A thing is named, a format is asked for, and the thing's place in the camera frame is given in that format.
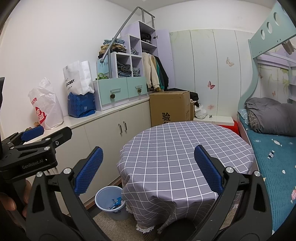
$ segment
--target bunk bed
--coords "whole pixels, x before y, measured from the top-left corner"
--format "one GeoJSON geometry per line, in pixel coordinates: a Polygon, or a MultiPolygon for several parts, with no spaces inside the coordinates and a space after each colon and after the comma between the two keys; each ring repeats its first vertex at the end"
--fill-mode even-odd
{"type": "MultiPolygon", "coordinates": [[[[279,2],[281,4],[275,3],[268,18],[249,40],[253,78],[249,89],[239,101],[239,110],[244,108],[245,102],[256,89],[258,63],[287,69],[289,102],[296,101],[296,77],[292,75],[292,69],[296,67],[296,52],[292,55],[283,49],[276,53],[268,52],[296,36],[295,3],[279,2]]],[[[273,231],[276,231],[296,203],[296,137],[257,133],[245,124],[240,114],[237,121],[242,138],[254,150],[256,163],[252,171],[259,170],[264,178],[272,210],[273,231]]]]}

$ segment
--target metal handrail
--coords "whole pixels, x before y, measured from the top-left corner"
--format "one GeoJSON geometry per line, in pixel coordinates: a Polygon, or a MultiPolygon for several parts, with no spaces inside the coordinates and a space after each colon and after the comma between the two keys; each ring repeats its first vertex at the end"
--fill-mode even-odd
{"type": "Polygon", "coordinates": [[[152,27],[154,28],[154,18],[155,18],[155,16],[153,16],[151,13],[147,12],[145,9],[143,9],[141,7],[136,7],[135,10],[130,14],[130,16],[125,20],[125,22],[120,27],[120,29],[117,31],[117,33],[115,34],[115,36],[112,39],[111,43],[109,44],[106,52],[103,54],[102,59],[100,60],[100,63],[104,63],[104,60],[105,60],[106,56],[108,55],[109,78],[112,78],[112,67],[111,67],[110,49],[111,49],[112,45],[114,44],[117,36],[120,34],[120,32],[122,31],[122,29],[124,28],[124,26],[127,24],[127,22],[131,19],[131,17],[134,15],[134,13],[136,12],[136,10],[138,10],[138,9],[141,9],[141,11],[142,11],[142,20],[143,20],[143,22],[145,22],[144,12],[145,13],[148,13],[151,16],[151,19],[152,19],[152,27]]]}

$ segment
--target tablecloth grid pattern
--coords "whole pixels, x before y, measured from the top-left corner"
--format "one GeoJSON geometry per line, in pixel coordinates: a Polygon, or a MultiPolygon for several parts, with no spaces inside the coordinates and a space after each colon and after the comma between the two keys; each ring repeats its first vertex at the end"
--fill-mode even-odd
{"type": "Polygon", "coordinates": [[[248,173],[252,148],[229,129],[210,123],[175,122],[135,136],[121,152],[118,170],[126,185],[123,199],[141,227],[189,218],[200,222],[218,195],[211,191],[194,159],[203,145],[224,166],[248,173]]]}

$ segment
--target ceiling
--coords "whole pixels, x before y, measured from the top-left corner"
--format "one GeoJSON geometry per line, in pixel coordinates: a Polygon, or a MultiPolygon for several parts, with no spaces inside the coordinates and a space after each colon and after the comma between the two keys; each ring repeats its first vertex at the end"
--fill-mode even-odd
{"type": "MultiPolygon", "coordinates": [[[[168,6],[171,4],[186,2],[188,0],[108,0],[117,5],[120,5],[130,11],[133,11],[137,6],[144,8],[147,11],[152,11],[154,9],[168,6]]],[[[262,6],[272,8],[276,0],[241,0],[246,2],[252,2],[260,4],[262,6]]]]}

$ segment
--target white paper bag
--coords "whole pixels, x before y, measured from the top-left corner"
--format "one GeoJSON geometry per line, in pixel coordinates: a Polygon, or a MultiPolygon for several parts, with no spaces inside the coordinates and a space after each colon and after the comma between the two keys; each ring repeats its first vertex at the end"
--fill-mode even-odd
{"type": "Polygon", "coordinates": [[[44,78],[37,88],[32,89],[28,97],[44,129],[55,128],[64,122],[62,108],[47,78],[44,78]]]}
{"type": "Polygon", "coordinates": [[[63,68],[68,95],[85,95],[94,93],[94,84],[91,79],[91,69],[88,61],[76,61],[63,68]]]}

